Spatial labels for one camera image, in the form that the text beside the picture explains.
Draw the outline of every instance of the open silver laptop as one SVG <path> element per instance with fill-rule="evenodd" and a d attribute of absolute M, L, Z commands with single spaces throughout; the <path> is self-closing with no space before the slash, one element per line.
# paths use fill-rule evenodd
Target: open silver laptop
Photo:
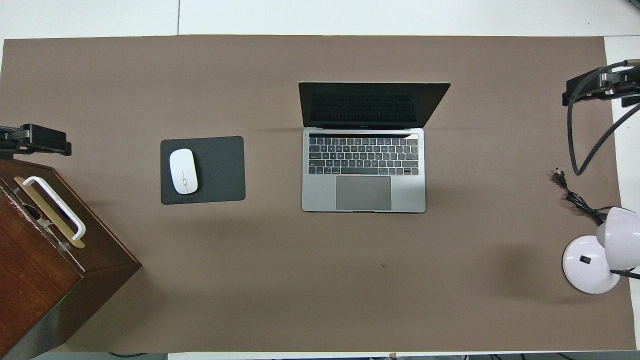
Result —
<path fill-rule="evenodd" d="M 302 209 L 424 212 L 422 127 L 450 85 L 299 83 Z"/>

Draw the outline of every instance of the drawer handle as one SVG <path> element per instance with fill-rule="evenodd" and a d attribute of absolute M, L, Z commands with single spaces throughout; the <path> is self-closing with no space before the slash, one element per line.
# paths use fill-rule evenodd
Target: drawer handle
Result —
<path fill-rule="evenodd" d="M 71 221 L 73 221 L 73 223 L 77 226 L 78 231 L 76 231 L 75 235 L 73 235 L 72 240 L 80 240 L 80 238 L 84 235 L 84 232 L 86 231 L 86 227 L 84 226 L 84 223 L 82 222 L 82 220 L 80 220 L 80 218 L 76 215 L 76 213 L 74 213 L 73 210 L 71 210 L 71 208 L 67 205 L 67 203 L 64 200 L 62 200 L 60 196 L 58 196 L 55 190 L 53 190 L 51 186 L 47 184 L 47 181 L 45 181 L 45 179 L 42 179 L 41 177 L 38 177 L 38 176 L 29 176 L 22 184 L 24 186 L 31 186 L 31 184 L 33 184 L 34 181 L 40 184 L 40 186 L 42 186 L 44 191 L 47 192 L 47 194 L 51 197 L 51 199 L 53 199 L 53 201 L 55 201 L 56 204 L 58 204 L 60 209 L 62 209 L 62 211 L 64 211 L 64 213 L 67 214 L 67 216 L 71 219 Z"/>

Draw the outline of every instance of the brown wooden cabinet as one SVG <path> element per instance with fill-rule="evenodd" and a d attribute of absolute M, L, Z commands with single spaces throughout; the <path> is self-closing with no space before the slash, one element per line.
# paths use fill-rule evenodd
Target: brown wooden cabinet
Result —
<path fill-rule="evenodd" d="M 30 186 L 21 185 L 29 178 Z M 84 226 L 79 241 L 71 215 Z M 0 160 L 3 360 L 31 359 L 64 343 L 140 266 L 53 168 Z"/>

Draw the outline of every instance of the white desk lamp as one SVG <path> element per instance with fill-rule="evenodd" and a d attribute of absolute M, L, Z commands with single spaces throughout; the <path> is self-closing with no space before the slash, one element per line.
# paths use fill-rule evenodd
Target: white desk lamp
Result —
<path fill-rule="evenodd" d="M 580 236 L 569 243 L 562 266 L 571 285 L 590 294 L 613 289 L 621 275 L 640 279 L 629 271 L 640 266 L 640 215 L 611 208 L 596 236 Z"/>

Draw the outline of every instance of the keyboard key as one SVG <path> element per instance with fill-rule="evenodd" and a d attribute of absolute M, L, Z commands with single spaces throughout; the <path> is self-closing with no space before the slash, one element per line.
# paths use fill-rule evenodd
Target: keyboard key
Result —
<path fill-rule="evenodd" d="M 343 167 L 340 171 L 342 174 L 378 175 L 377 167 Z"/>

